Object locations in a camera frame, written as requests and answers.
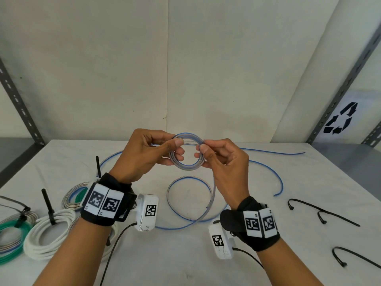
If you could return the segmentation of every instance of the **white tablecloth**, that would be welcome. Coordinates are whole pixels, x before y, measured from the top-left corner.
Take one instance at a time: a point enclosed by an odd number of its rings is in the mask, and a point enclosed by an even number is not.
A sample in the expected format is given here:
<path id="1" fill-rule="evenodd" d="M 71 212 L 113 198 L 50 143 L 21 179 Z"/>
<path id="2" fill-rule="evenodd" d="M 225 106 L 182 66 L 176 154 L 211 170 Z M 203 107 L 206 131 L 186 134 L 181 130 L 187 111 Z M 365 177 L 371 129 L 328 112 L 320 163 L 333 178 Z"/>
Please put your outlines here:
<path id="1" fill-rule="evenodd" d="M 0 194 L 31 206 L 40 215 L 47 210 L 41 188 L 46 188 L 56 210 L 64 194 L 74 185 L 94 178 L 95 156 L 100 160 L 124 148 L 125 141 L 52 140 L 4 187 Z M 381 263 L 381 202 L 349 178 L 308 144 L 239 143 L 241 147 L 304 155 L 282 156 L 248 152 L 250 159 L 272 167 L 283 179 L 284 192 L 278 179 L 268 169 L 250 164 L 250 193 L 267 203 L 275 212 L 283 239 L 325 285 L 380 285 L 381 271 L 371 264 L 343 251 L 339 257 L 348 263 L 342 268 L 331 254 L 334 246 L 347 247 Z M 192 146 L 185 150 L 194 152 Z M 110 170 L 116 158 L 109 161 L 103 172 Z M 184 172 L 176 167 L 156 165 L 133 184 L 136 193 L 151 193 L 159 197 L 157 225 L 183 226 L 166 202 L 166 189 L 174 179 L 194 175 L 213 185 L 212 172 L 205 168 Z M 197 217 L 205 210 L 208 191 L 195 181 L 179 182 L 171 193 L 173 205 L 182 213 Z M 293 202 L 294 211 L 287 206 L 289 198 L 301 199 L 335 212 L 361 225 L 356 227 L 334 216 Z M 219 193 L 208 216 L 224 206 Z M 13 214 L 0 207 L 0 218 Z M 134 221 L 130 215 L 121 226 Z M 237 247 L 255 252 L 237 239 Z M 31 285 L 47 261 L 33 261 L 22 254 L 0 266 L 1 285 Z M 102 263 L 95 285 L 99 284 L 106 263 Z M 208 236 L 208 223 L 200 223 L 181 231 L 155 229 L 141 233 L 131 228 L 120 240 L 107 270 L 105 285 L 270 285 L 264 270 L 249 256 L 236 252 L 232 260 L 219 260 Z"/>

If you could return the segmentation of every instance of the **recycling sign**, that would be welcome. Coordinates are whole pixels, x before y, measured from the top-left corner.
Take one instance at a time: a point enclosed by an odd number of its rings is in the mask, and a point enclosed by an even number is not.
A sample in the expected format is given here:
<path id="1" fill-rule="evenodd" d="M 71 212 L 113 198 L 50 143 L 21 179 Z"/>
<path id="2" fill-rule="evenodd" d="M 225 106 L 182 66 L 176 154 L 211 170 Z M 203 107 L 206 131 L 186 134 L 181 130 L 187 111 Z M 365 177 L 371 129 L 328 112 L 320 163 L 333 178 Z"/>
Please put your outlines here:
<path id="1" fill-rule="evenodd" d="M 350 122 L 352 121 L 352 115 L 354 115 L 354 113 L 356 112 L 357 105 L 358 105 L 357 102 L 350 102 L 347 106 L 345 106 L 340 111 L 340 114 L 333 116 L 326 123 L 323 129 L 323 132 L 339 134 L 343 130 L 345 130 L 348 127 L 348 125 L 350 125 Z"/>

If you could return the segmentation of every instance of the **green wire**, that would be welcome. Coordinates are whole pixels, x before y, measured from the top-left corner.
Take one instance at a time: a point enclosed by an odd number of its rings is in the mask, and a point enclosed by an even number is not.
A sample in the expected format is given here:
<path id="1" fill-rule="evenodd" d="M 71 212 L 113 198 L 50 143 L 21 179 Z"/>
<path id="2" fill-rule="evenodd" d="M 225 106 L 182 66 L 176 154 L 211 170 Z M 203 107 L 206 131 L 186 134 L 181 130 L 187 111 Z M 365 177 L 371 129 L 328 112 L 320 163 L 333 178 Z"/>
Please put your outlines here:
<path id="1" fill-rule="evenodd" d="M 83 198 L 85 197 L 87 188 L 84 188 L 82 191 L 79 192 L 79 194 L 75 197 L 75 202 L 80 203 L 82 202 Z"/>
<path id="2" fill-rule="evenodd" d="M 14 227 L 16 225 L 16 223 L 17 223 L 17 220 L 12 220 L 12 221 L 6 222 L 4 224 L 0 224 L 0 231 L 4 230 L 6 228 Z M 24 244 L 24 240 L 26 238 L 26 235 L 28 235 L 31 228 L 32 228 L 32 226 L 29 223 L 24 222 L 21 224 L 20 229 L 22 232 L 22 238 L 21 238 L 20 246 L 16 250 L 12 251 L 11 253 L 0 257 L 0 265 L 8 263 L 9 261 L 13 260 L 14 258 L 16 258 L 18 255 L 20 255 L 22 253 L 22 245 Z"/>

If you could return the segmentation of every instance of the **blue stripe cable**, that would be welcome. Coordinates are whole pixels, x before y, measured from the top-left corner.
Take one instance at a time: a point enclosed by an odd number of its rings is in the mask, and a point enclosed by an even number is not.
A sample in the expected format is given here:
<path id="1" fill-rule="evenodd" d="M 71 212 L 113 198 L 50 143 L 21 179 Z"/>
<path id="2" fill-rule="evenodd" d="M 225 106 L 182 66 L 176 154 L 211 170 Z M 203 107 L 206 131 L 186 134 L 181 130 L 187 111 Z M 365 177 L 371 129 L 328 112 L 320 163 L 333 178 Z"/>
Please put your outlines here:
<path id="1" fill-rule="evenodd" d="M 191 140 L 193 140 L 193 141 L 196 142 L 198 145 L 203 144 L 202 139 L 199 138 L 198 136 L 192 134 L 192 133 L 179 133 L 179 134 L 175 135 L 173 138 L 182 138 L 182 139 L 187 138 L 187 139 L 191 139 Z M 195 146 L 195 144 L 191 144 L 191 143 L 185 143 L 184 145 L 193 145 L 193 146 Z M 301 152 L 301 153 L 280 153 L 280 152 L 276 152 L 276 151 L 264 151 L 264 150 L 261 150 L 261 149 L 251 149 L 251 148 L 240 148 L 240 149 L 245 150 L 245 151 L 257 151 L 257 152 L 261 152 L 261 153 L 280 154 L 280 155 L 286 155 L 286 156 L 296 156 L 296 155 L 300 155 L 300 154 L 304 154 L 304 153 L 305 153 L 305 152 Z M 104 161 L 101 162 L 100 167 L 102 168 L 102 166 L 103 166 L 107 161 L 109 161 L 110 159 L 112 159 L 112 158 L 118 156 L 118 155 L 121 154 L 121 153 L 122 153 L 122 151 L 119 151 L 119 152 L 114 153 L 114 154 L 112 154 L 111 156 L 107 157 Z M 177 166 L 178 168 L 181 168 L 182 170 L 195 170 L 195 169 L 199 168 L 199 167 L 204 163 L 204 161 L 205 161 L 205 157 L 203 156 L 202 153 L 200 153 L 200 158 L 197 160 L 197 162 L 194 163 L 194 164 L 192 164 L 192 165 L 185 165 L 185 164 L 179 162 L 179 161 L 175 158 L 174 152 L 171 152 L 171 153 L 169 154 L 169 158 L 170 158 L 171 161 L 175 164 L 175 166 Z M 270 170 L 270 171 L 271 171 L 271 172 L 278 178 L 278 180 L 279 180 L 279 182 L 280 182 L 280 191 L 279 191 L 277 194 L 274 194 L 274 197 L 277 197 L 277 196 L 279 196 L 280 194 L 282 194 L 282 192 L 283 192 L 283 188 L 284 188 L 283 181 L 282 181 L 281 177 L 278 175 L 278 173 L 277 173 L 275 170 L 273 170 L 272 168 L 270 168 L 268 165 L 265 165 L 264 163 L 260 163 L 260 162 L 254 161 L 254 160 L 249 160 L 249 162 L 259 164 L 259 165 L 261 165 L 261 166 L 263 166 L 263 167 L 269 169 L 269 170 Z M 169 202 L 169 198 L 168 198 L 168 197 L 169 197 L 169 191 L 170 191 L 171 187 L 174 185 L 174 183 L 179 182 L 180 180 L 183 180 L 183 179 L 189 179 L 189 178 L 191 178 L 191 179 L 195 179 L 195 180 L 198 180 L 198 181 L 204 183 L 204 184 L 207 186 L 209 192 L 211 193 L 211 198 L 210 198 L 210 201 L 209 201 L 209 204 L 208 204 L 208 206 L 207 206 L 206 211 L 205 211 L 205 212 L 204 212 L 204 213 L 203 213 L 197 220 L 189 219 L 189 218 L 187 218 L 187 217 L 182 216 L 181 214 L 179 214 L 179 213 L 172 207 L 172 205 L 171 205 L 170 202 Z M 158 228 L 158 229 L 162 229 L 162 230 L 181 230 L 181 229 L 185 229 L 185 228 L 187 228 L 187 227 L 189 227 L 189 226 L 191 226 L 191 225 L 193 225 L 193 224 L 195 224 L 195 223 L 197 223 L 197 222 L 207 222 L 207 221 L 211 221 L 212 219 L 216 218 L 217 216 L 219 216 L 219 213 L 218 213 L 216 216 L 212 217 L 212 218 L 203 220 L 203 218 L 207 215 L 207 213 L 209 212 L 209 210 L 210 210 L 210 208 L 211 208 L 211 206 L 212 206 L 212 204 L 213 204 L 214 197 L 215 197 L 215 190 L 216 190 L 216 185 L 215 185 L 215 184 L 213 184 L 213 191 L 212 191 L 211 187 L 210 187 L 205 181 L 203 181 L 202 179 L 196 178 L 196 177 L 186 176 L 186 177 L 181 177 L 181 178 L 176 179 L 175 181 L 173 181 L 173 182 L 169 185 L 169 187 L 168 187 L 168 189 L 167 189 L 167 202 L 168 202 L 169 207 L 171 208 L 171 210 L 172 210 L 176 215 L 178 215 L 179 217 L 183 218 L 184 220 L 191 221 L 191 223 L 189 223 L 188 225 L 182 226 L 182 227 L 178 227 L 178 228 L 167 228 L 167 227 L 160 227 L 160 226 L 156 226 L 156 228 Z"/>

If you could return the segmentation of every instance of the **human hand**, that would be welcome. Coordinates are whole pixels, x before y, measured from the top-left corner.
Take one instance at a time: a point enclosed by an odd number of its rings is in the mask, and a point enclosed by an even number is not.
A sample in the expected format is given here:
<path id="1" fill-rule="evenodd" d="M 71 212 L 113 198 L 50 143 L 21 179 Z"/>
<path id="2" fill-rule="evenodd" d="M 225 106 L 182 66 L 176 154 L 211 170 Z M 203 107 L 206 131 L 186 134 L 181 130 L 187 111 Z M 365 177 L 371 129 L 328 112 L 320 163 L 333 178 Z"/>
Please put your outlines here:
<path id="1" fill-rule="evenodd" d="M 169 152 L 175 151 L 176 158 L 183 161 L 184 149 L 181 138 L 162 130 L 135 129 L 121 156 L 118 158 L 110 175 L 119 182 L 136 182 L 153 168 L 155 163 L 173 165 Z"/>
<path id="2" fill-rule="evenodd" d="M 204 143 L 196 146 L 207 160 L 202 166 L 213 170 L 216 187 L 232 210 L 236 210 L 239 204 L 250 196 L 249 156 L 228 138 L 206 139 Z M 199 158 L 200 153 L 195 153 L 194 156 Z"/>

